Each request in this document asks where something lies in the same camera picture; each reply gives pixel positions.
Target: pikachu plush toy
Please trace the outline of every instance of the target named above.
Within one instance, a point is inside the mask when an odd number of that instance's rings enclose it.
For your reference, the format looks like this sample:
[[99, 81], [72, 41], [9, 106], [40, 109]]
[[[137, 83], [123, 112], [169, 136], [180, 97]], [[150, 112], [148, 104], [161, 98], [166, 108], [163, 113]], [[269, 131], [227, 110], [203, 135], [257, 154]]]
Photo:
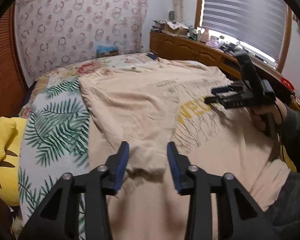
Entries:
[[19, 153], [26, 119], [0, 117], [0, 198], [9, 206], [19, 206]]

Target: wooden louvered door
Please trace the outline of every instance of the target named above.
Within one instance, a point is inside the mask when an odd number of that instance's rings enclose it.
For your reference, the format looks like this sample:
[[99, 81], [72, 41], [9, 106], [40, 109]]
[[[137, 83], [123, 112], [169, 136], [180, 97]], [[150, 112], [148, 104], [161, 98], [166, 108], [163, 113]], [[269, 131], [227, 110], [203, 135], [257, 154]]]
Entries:
[[[16, 57], [11, 6], [0, 20], [0, 117], [17, 116], [26, 91]], [[6, 230], [12, 222], [9, 215], [9, 208], [0, 199], [0, 223]]]

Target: person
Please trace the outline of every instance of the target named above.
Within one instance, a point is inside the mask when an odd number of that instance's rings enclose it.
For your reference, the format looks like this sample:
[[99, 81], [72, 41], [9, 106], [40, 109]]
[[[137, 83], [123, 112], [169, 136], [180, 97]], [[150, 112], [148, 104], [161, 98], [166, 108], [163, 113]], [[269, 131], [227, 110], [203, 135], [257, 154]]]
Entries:
[[265, 212], [282, 239], [300, 239], [300, 113], [276, 100], [276, 105], [248, 109], [254, 126], [263, 131], [266, 124], [261, 115], [271, 113], [278, 126], [281, 138], [289, 158], [298, 172], [290, 172], [282, 187], [277, 201]]

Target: pants leg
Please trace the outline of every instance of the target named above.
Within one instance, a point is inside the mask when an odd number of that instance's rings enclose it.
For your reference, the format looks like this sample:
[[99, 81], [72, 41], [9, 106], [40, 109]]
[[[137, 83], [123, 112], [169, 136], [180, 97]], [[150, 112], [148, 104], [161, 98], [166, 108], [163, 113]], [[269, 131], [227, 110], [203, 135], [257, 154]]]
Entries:
[[278, 200], [265, 215], [281, 239], [300, 239], [300, 173], [290, 173]]

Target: plush toy ear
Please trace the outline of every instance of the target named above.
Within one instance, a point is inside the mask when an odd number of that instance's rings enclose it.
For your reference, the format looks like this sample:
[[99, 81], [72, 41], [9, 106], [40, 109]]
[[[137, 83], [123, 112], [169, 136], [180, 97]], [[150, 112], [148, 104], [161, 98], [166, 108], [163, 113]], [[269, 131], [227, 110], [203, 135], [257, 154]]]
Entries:
[[0, 162], [2, 162], [6, 157], [4, 148], [6, 147], [6, 144], [16, 126], [17, 123], [14, 120], [6, 117], [0, 117]]

